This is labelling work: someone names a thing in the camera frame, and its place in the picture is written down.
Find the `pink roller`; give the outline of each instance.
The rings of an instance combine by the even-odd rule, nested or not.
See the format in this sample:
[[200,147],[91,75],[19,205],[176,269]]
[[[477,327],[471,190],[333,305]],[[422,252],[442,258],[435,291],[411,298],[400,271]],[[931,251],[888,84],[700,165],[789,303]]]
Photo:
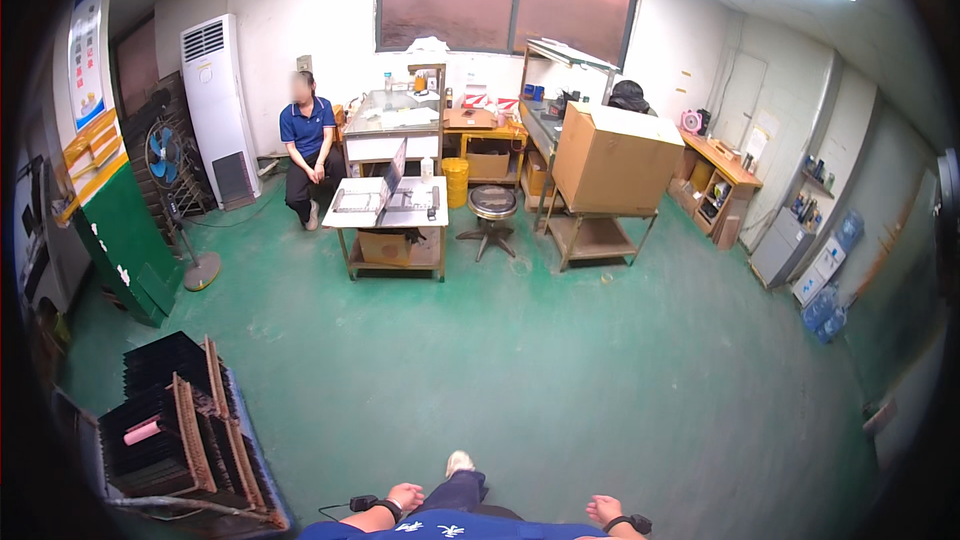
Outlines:
[[157,420],[153,419],[143,425],[134,427],[125,433],[123,436],[123,443],[126,444],[126,446],[131,446],[137,444],[140,440],[146,440],[147,438],[157,435],[160,432],[161,427],[157,425]]

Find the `fan base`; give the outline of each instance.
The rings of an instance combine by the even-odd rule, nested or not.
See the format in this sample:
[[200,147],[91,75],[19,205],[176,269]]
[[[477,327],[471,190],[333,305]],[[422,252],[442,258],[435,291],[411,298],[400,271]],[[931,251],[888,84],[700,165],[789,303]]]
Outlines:
[[213,278],[220,273],[220,255],[217,253],[202,253],[197,255],[197,261],[191,261],[183,272],[183,287],[191,293],[196,293],[210,285]]

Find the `yellow bucket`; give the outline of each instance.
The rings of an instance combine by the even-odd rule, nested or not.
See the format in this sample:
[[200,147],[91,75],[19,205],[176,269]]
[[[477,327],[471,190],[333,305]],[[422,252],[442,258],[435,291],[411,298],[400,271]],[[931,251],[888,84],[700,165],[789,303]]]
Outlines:
[[470,166],[467,159],[447,157],[439,162],[446,177],[446,206],[450,209],[467,204],[467,182]]

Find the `air conditioner vent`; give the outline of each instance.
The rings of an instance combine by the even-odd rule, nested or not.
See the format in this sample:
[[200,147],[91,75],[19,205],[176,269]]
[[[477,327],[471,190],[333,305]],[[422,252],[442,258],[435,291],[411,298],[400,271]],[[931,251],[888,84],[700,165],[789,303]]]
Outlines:
[[224,47],[224,22],[214,21],[183,36],[183,62],[189,63]]

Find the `sneaker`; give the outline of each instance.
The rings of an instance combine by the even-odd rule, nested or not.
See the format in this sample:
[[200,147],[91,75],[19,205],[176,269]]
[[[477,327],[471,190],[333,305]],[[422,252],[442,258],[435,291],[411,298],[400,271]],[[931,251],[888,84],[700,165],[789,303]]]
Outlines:
[[450,458],[446,460],[446,478],[448,480],[458,471],[476,471],[474,460],[463,450],[454,450],[450,454]]
[[303,225],[307,232],[312,232],[320,225],[320,205],[316,200],[310,201],[310,219]]

